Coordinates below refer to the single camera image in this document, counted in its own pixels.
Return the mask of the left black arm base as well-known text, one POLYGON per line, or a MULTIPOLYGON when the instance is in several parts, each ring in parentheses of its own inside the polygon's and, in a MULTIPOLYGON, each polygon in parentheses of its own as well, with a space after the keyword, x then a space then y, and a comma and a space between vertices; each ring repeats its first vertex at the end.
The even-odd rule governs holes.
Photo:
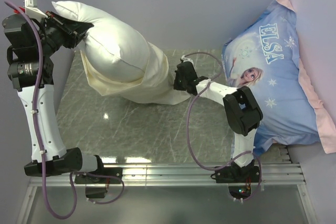
POLYGON ((95 205, 107 205, 121 198, 125 184, 122 180, 123 168, 104 167, 100 172, 78 173, 75 175, 75 184, 85 186, 87 201, 95 205), (101 201, 107 197, 108 190, 112 185, 120 185, 121 191, 112 199, 101 201))

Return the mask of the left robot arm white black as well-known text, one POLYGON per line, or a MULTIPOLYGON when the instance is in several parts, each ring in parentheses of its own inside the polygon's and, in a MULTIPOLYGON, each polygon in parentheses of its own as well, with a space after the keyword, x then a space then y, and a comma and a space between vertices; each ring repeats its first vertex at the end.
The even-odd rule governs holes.
POLYGON ((87 173, 93 183, 105 179, 98 155, 85 155, 77 147, 67 149, 61 139, 54 107, 54 64, 51 56, 61 47, 75 48, 93 27, 47 12, 41 20, 12 14, 2 21, 10 42, 8 77, 24 107, 32 142, 27 176, 58 176, 87 173))

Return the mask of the cream pillowcase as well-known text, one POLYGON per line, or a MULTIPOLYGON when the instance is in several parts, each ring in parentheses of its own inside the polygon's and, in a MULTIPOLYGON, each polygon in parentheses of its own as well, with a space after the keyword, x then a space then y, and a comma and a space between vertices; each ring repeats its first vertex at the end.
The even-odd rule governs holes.
POLYGON ((89 62, 86 53, 80 52, 88 85, 101 96, 119 95, 139 104, 176 105, 190 98, 185 91, 174 90, 174 77, 164 52, 148 43, 149 59, 144 75, 134 81, 112 80, 99 73, 89 62))

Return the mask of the white pillow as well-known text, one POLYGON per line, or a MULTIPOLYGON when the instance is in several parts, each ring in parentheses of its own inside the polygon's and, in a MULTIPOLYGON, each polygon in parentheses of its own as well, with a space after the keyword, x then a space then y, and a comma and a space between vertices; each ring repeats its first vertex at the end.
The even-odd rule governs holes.
POLYGON ((137 30, 111 14, 81 2, 58 1, 52 5, 62 17, 94 24, 81 49, 99 73, 121 82, 134 81, 144 75, 149 48, 137 30))

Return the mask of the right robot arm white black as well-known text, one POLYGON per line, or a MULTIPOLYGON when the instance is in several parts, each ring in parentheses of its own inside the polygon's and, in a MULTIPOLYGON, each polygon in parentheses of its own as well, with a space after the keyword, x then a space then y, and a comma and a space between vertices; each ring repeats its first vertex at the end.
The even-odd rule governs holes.
POLYGON ((249 87, 229 87, 208 77, 199 77, 191 61, 182 60, 175 71, 174 89, 207 98, 225 109, 227 122, 234 132, 234 154, 230 162, 232 178, 243 182, 254 167, 254 138, 263 119, 262 111, 249 87))

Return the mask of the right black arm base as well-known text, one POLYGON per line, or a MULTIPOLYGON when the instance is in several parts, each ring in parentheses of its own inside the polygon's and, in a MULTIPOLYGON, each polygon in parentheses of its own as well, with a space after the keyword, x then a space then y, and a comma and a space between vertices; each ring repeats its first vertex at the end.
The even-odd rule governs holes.
POLYGON ((257 189, 261 186, 261 176, 262 169, 254 162, 244 167, 232 163, 211 174, 211 179, 217 184, 229 184, 228 190, 233 201, 245 202, 256 193, 252 189, 252 183, 257 183, 257 189))

